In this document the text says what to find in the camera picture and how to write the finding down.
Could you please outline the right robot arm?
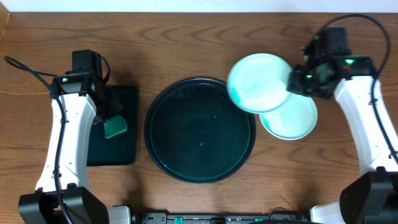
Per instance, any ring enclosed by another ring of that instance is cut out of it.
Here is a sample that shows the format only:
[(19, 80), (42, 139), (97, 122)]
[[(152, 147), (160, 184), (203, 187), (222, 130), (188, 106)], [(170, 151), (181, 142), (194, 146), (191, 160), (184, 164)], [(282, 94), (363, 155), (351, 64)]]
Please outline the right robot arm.
[(363, 56), (296, 65), (289, 75), (288, 91), (337, 101), (358, 154), (359, 178), (339, 201), (312, 207), (314, 223), (397, 223), (397, 133), (377, 78)]

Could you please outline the mint green plate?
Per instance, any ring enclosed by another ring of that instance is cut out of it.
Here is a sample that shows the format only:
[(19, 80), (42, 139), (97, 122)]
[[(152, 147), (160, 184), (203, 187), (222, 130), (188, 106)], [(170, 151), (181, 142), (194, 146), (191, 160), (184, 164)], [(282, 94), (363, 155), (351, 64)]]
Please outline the mint green plate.
[(273, 54), (248, 55), (234, 64), (226, 82), (231, 101), (254, 114), (266, 113), (288, 99), (291, 66)]
[(312, 132), (318, 111), (310, 97), (292, 94), (277, 109), (259, 115), (262, 125), (273, 136), (284, 140), (298, 140)]

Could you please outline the green scrubbing sponge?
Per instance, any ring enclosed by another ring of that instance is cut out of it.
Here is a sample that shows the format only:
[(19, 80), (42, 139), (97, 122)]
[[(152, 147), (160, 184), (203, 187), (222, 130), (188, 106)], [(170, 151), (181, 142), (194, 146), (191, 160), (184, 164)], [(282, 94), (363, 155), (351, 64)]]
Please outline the green scrubbing sponge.
[(127, 123), (120, 115), (116, 115), (104, 123), (104, 136), (106, 139), (113, 138), (118, 134), (125, 133), (126, 131)]

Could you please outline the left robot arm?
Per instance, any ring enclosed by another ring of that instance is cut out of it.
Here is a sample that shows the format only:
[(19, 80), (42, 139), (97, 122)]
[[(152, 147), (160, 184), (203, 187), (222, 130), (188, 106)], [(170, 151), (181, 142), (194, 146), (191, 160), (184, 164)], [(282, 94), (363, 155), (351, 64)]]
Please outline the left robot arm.
[(90, 191), (87, 157), (91, 127), (109, 110), (104, 80), (91, 72), (54, 77), (49, 150), (35, 192), (21, 195), (25, 223), (130, 223), (127, 206), (107, 207)]

